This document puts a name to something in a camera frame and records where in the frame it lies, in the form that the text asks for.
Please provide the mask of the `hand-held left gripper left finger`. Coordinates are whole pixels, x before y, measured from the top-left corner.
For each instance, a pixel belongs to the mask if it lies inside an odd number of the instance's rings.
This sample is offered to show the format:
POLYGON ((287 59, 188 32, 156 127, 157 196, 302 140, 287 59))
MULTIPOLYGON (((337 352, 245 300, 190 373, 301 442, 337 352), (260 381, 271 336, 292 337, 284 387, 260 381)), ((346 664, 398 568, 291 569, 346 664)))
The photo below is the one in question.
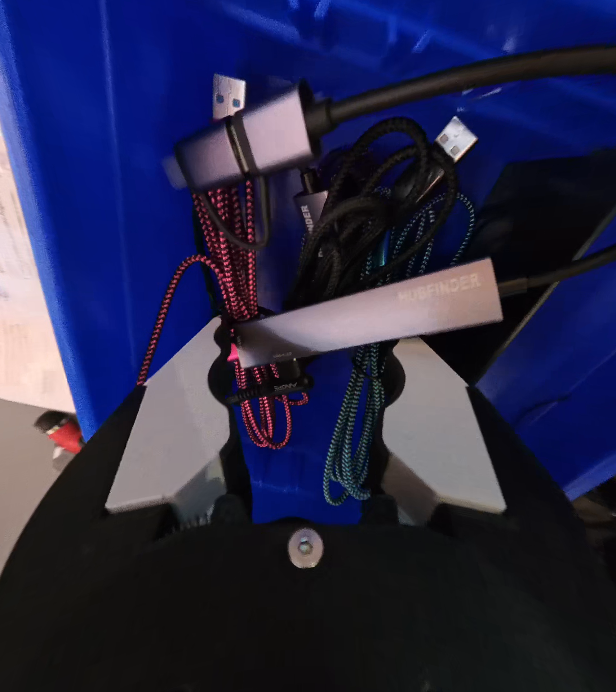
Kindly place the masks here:
POLYGON ((226 493, 221 450, 228 410, 208 386, 220 348, 212 318, 147 381, 105 508, 112 514, 170 505, 181 522, 208 522, 226 493))

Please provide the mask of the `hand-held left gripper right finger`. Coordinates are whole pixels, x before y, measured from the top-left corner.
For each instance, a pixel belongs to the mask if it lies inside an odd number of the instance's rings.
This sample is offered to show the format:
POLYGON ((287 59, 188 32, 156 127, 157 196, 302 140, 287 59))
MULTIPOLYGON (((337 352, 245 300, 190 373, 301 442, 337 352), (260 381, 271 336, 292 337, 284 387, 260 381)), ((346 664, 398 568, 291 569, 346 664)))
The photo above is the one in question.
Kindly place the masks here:
POLYGON ((403 524, 442 505, 502 515, 506 502, 467 385, 422 339, 395 344, 382 374, 387 404, 373 434, 373 489, 403 524))

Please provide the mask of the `blue plastic bin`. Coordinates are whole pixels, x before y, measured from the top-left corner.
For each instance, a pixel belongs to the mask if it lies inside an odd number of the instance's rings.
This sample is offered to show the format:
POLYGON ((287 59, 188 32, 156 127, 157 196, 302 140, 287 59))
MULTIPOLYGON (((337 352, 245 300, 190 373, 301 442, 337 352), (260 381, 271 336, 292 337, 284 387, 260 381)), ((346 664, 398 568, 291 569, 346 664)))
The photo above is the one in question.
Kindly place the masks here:
MULTIPOLYGON (((335 99, 525 51, 616 44, 616 1, 0 1, 0 121, 78 418, 129 392, 165 286, 193 252, 174 143, 215 72, 260 100, 304 77, 335 99)), ((616 78, 514 82, 400 110, 479 140, 468 256, 544 271, 616 242, 616 78)), ((572 495, 616 473, 616 263, 440 338, 572 495)))

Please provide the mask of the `red tool with grey caps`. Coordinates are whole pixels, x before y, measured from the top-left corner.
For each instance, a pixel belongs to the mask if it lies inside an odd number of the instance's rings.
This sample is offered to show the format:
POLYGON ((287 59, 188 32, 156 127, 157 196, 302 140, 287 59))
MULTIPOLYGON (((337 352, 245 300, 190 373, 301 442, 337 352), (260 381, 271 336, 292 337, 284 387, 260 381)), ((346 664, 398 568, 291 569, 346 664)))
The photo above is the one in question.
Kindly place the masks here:
POLYGON ((64 453, 76 455, 85 442, 77 417, 74 414, 49 410, 39 415, 34 428, 52 441, 54 446, 53 458, 64 453))

